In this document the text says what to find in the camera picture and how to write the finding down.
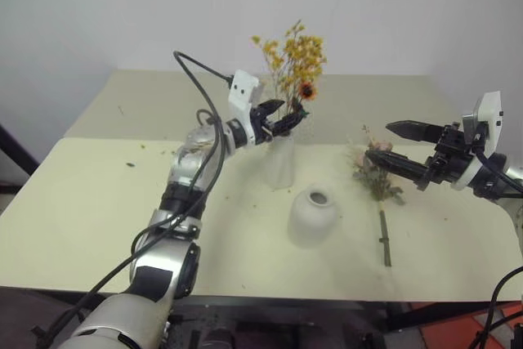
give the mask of white wall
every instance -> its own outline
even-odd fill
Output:
[[[521,154],[523,0],[0,0],[0,10],[0,123],[38,159],[112,69],[176,69],[177,48],[263,71],[248,37],[297,18],[325,36],[329,74],[430,74],[460,111],[502,90],[502,147]]]

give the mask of table surface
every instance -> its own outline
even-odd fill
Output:
[[[65,138],[0,217],[0,285],[86,291],[129,253],[159,204],[174,141]],[[424,160],[431,148],[397,146]],[[382,263],[378,210],[351,178],[345,145],[297,145],[296,181],[261,180],[264,148],[227,161],[208,199],[194,294],[367,301],[487,300],[521,264],[509,217],[469,190],[395,179],[407,201],[386,203],[391,268]],[[337,229],[319,247],[287,235],[294,197],[313,182],[334,190]],[[128,284],[127,271],[104,291]],[[516,277],[500,299],[519,300]]]

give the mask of orange flower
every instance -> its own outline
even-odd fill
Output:
[[[304,82],[298,88],[297,93],[303,100],[312,101],[316,98],[318,91],[312,83]]]

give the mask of small white vase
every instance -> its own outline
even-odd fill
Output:
[[[288,220],[289,238],[299,247],[314,247],[329,236],[338,217],[329,188],[313,184],[293,202]]]
[[[294,183],[294,139],[292,135],[276,136],[263,160],[265,183],[275,190]]]

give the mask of vase opening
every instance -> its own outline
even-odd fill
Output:
[[[311,192],[310,197],[315,204],[326,204],[329,201],[327,197],[319,191]]]

